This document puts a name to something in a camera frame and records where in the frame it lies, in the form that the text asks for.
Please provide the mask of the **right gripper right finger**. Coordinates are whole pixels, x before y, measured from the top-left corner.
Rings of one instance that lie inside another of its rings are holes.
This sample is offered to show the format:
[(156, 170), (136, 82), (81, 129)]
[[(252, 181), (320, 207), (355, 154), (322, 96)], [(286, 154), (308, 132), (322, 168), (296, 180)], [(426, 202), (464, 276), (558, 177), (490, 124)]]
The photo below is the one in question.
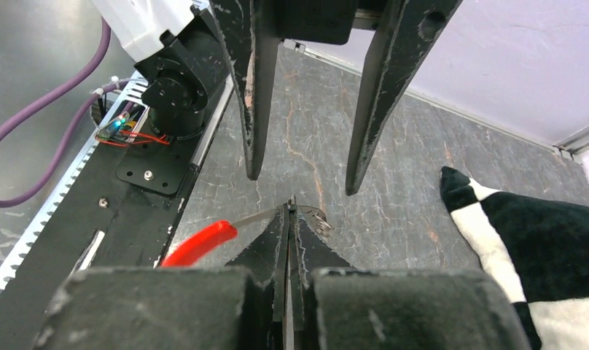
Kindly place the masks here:
[(304, 348), (305, 304), (312, 273), (319, 268), (346, 267), (351, 264), (327, 245), (334, 230), (325, 213), (313, 206), (293, 205), (289, 229), (289, 291), (292, 312), (293, 348)]

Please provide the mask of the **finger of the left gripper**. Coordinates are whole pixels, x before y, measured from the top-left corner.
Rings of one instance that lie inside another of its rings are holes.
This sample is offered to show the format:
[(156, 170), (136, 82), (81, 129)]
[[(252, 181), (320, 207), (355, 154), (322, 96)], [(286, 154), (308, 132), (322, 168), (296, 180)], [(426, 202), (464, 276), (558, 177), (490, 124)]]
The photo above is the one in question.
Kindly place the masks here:
[(359, 192), (387, 121), (460, 4), (459, 0), (386, 3), (362, 69), (346, 195)]
[(265, 156), (278, 46), (274, 1), (213, 1), (212, 9), (241, 111), (246, 175)]

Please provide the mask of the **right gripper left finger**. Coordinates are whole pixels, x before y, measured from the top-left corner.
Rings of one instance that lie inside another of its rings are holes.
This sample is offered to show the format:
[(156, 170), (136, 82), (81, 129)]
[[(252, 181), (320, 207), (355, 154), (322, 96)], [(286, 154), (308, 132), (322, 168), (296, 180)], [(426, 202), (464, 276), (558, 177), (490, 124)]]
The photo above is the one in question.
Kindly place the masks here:
[(269, 212), (269, 223), (227, 263), (250, 271), (246, 282), (238, 349), (285, 347), (289, 208)]

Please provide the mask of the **metal keyring with red handle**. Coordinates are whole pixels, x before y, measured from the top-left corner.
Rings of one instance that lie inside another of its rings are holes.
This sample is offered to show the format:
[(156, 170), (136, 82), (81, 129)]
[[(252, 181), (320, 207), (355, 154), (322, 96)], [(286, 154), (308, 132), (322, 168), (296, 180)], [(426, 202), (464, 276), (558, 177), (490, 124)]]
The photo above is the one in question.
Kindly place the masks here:
[(168, 253), (161, 267), (189, 267), (200, 258), (238, 236), (238, 231), (254, 222), (270, 219), (276, 209), (260, 211), (235, 222), (218, 220), (205, 226)]

